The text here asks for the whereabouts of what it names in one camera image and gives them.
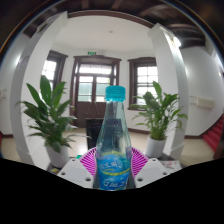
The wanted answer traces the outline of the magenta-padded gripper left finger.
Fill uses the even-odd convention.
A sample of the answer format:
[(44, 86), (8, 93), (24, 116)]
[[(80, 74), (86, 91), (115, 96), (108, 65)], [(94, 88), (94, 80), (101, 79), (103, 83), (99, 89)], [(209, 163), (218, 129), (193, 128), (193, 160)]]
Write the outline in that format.
[(96, 149), (92, 148), (79, 159), (71, 158), (58, 176), (78, 186), (92, 189), (96, 175), (95, 152)]

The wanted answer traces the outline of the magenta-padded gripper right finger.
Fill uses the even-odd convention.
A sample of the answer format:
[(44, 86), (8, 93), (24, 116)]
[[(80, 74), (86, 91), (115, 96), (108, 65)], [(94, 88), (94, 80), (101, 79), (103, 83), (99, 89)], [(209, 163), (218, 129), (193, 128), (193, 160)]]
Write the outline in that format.
[(141, 188), (168, 175), (156, 158), (148, 158), (136, 148), (132, 149), (130, 187)]

